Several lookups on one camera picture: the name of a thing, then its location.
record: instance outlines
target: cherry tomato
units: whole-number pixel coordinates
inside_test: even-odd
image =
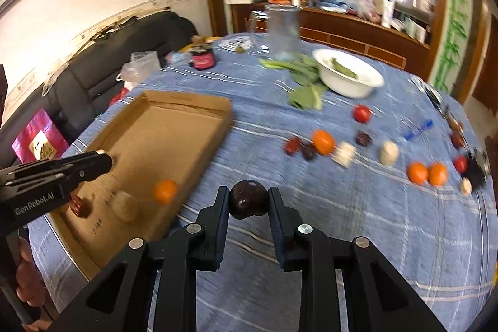
[[[353,110],[353,118],[358,121],[358,123],[367,123],[370,120],[371,116],[372,112],[368,107],[363,106],[363,104],[356,105],[355,109]]]
[[[154,187],[154,198],[158,203],[170,204],[178,191],[178,185],[173,180],[160,180]]]
[[[436,162],[429,168],[429,184],[431,186],[442,186],[448,180],[448,171],[441,162]]]
[[[336,147],[336,142],[334,137],[332,137],[327,131],[319,128],[313,133],[311,137],[313,146],[321,155],[328,155],[332,153]]]
[[[459,155],[453,160],[453,165],[455,165],[455,169],[461,175],[467,170],[467,158]]]
[[[417,185],[424,183],[429,177],[429,171],[420,162],[413,162],[406,168],[408,178]]]

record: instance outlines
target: red date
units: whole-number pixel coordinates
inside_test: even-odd
[[[299,149],[300,144],[301,140],[299,139],[299,137],[291,138],[290,140],[286,141],[286,143],[283,146],[283,150],[287,155],[294,155],[296,151]]]
[[[71,193],[71,200],[69,200],[69,207],[71,211],[79,218],[87,218],[92,212],[92,206],[86,199],[82,199],[78,195]]]

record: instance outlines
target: blue pen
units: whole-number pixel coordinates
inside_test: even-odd
[[[429,130],[434,126],[434,123],[432,120],[426,120],[424,121],[421,125],[419,125],[417,128],[413,130],[408,130],[403,134],[403,137],[407,141],[413,140],[417,135],[422,133],[423,131]]]

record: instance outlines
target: pink bag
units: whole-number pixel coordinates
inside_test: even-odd
[[[43,109],[34,115],[12,144],[12,149],[23,164],[60,158],[68,148],[67,141]]]

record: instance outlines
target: black sofa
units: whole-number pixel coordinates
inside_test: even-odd
[[[40,108],[71,144],[123,88],[116,76],[131,53],[157,51],[162,59],[197,34],[190,20],[171,11],[130,22],[74,56],[46,96],[40,86],[19,106],[0,128],[0,169],[19,163],[12,143]]]

